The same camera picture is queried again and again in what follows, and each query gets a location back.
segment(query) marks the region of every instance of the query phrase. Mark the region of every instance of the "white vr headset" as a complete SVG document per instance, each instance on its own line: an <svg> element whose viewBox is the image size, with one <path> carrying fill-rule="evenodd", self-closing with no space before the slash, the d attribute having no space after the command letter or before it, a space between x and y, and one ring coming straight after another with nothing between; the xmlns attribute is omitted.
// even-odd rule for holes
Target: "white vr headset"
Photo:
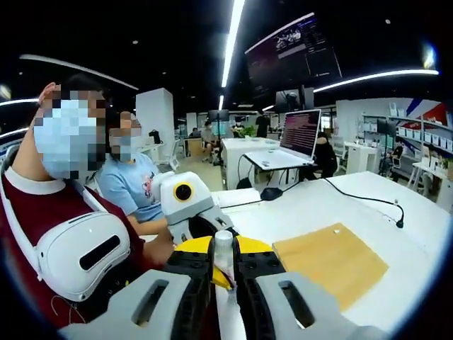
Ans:
<svg viewBox="0 0 453 340"><path fill-rule="evenodd" d="M8 149L1 167L18 149ZM33 246L22 230L0 179L1 201L11 231L38 280L58 295L74 302L90 297L106 273L130 254L130 239L121 219L110 214L91 193L74 183L85 203L93 209L85 215L56 225Z"/></svg>

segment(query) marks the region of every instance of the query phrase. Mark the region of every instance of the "white shirt collar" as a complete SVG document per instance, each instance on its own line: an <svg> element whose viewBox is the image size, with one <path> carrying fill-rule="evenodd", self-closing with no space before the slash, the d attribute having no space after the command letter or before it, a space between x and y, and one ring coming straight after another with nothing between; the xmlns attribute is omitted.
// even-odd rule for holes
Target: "white shirt collar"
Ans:
<svg viewBox="0 0 453 340"><path fill-rule="evenodd" d="M32 195L50 195L63 190L66 186L62 179L47 182L32 181L19 175L11 166L5 171L5 177L14 188Z"/></svg>

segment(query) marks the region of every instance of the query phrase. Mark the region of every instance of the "face mask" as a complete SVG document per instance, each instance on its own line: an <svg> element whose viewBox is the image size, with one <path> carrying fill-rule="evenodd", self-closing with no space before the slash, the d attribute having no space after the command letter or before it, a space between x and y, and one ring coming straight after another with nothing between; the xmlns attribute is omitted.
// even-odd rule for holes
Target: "face mask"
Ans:
<svg viewBox="0 0 453 340"><path fill-rule="evenodd" d="M98 169L105 148L99 151L103 145L96 133L96 118L88 117L88 101L79 100L63 100L60 108L45 109L33 127L42 165L54 179L84 179Z"/></svg>
<svg viewBox="0 0 453 340"><path fill-rule="evenodd" d="M111 147L120 147L120 161L128 162L135 158L138 149L142 146L141 136L122 136L109 139Z"/></svg>

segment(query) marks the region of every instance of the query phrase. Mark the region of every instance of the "maroon shirt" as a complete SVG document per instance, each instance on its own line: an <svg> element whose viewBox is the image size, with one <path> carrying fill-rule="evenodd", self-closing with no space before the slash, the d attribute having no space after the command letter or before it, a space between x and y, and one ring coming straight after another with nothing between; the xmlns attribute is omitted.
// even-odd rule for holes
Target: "maroon shirt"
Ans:
<svg viewBox="0 0 453 340"><path fill-rule="evenodd" d="M1 180L6 197L11 201L22 230L33 246L52 227L92 211L85 204L80 194L71 186L66 185L63 190L48 195L33 195L24 193L12 186L5 176L2 176ZM143 257L143 241L132 228L121 209L104 200L91 189L89 190L108 212L118 216L126 226L131 244L131 254L126 260L128 268L134 267L137 275L153 268L152 263L147 262ZM0 237L5 251L6 265L13 282L38 315L44 317L58 329L67 326L69 323L89 322L97 317L98 313L94 312L93 314L93 306L83 304L77 306L77 312L81 314L83 320L74 309L70 313L71 307L63 299L53 298L57 294L43 280L38 281L36 272L22 254L14 239L3 205L0 205Z"/></svg>

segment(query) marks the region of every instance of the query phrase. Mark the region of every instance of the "plastic bottle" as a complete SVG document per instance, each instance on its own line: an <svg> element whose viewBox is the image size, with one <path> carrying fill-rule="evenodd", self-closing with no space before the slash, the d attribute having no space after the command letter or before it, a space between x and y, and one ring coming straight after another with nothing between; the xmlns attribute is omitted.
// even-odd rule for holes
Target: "plastic bottle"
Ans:
<svg viewBox="0 0 453 340"><path fill-rule="evenodd" d="M233 234L228 230L215 233L214 265L234 283Z"/></svg>

